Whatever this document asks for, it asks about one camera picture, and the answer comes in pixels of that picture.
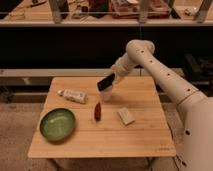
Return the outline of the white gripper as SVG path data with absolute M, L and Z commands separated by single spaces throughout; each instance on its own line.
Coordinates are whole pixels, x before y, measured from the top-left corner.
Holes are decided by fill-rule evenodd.
M 121 82 L 121 81 L 124 79 L 124 77 L 120 76 L 120 75 L 116 72 L 115 66 L 112 66 L 112 67 L 110 68 L 110 73 L 111 73 L 111 74 L 107 75 L 106 77 L 103 77 L 102 80 L 111 80 L 111 79 L 113 79 L 113 74 L 115 75 L 115 78 L 114 78 L 114 80 L 113 80 L 113 82 L 112 82 L 111 85 L 103 87 L 103 88 L 101 89 L 101 91 L 110 91 L 110 90 L 112 90 L 112 89 L 113 89 L 113 86 L 114 86 L 113 84 L 118 84 L 119 82 Z

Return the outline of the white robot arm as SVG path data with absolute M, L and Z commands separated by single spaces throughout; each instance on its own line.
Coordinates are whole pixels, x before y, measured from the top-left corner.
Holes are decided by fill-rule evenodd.
M 135 66 L 147 70 L 155 82 L 185 115 L 181 171 L 213 171 L 213 97 L 173 72 L 154 56 L 155 46 L 148 40 L 131 40 L 110 74 L 97 83 L 103 91 L 120 82 Z

